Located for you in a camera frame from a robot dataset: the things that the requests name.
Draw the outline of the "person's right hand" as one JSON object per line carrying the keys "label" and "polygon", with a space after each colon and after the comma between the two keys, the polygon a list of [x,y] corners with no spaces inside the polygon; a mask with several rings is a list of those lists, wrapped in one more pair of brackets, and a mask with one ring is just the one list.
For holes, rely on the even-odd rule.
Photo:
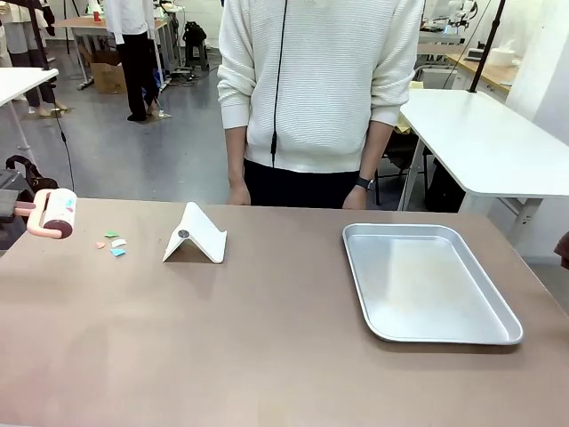
{"label": "person's right hand", "polygon": [[248,188],[244,183],[241,182],[230,186],[229,195],[228,195],[228,204],[229,205],[251,204],[251,196]]}

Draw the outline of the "person's left hand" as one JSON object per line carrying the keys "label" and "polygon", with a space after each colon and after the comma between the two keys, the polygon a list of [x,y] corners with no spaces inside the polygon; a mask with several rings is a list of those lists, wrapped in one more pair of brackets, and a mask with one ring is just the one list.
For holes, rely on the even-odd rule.
{"label": "person's left hand", "polygon": [[349,210],[365,210],[366,209],[367,190],[355,186],[345,198],[342,208]]}

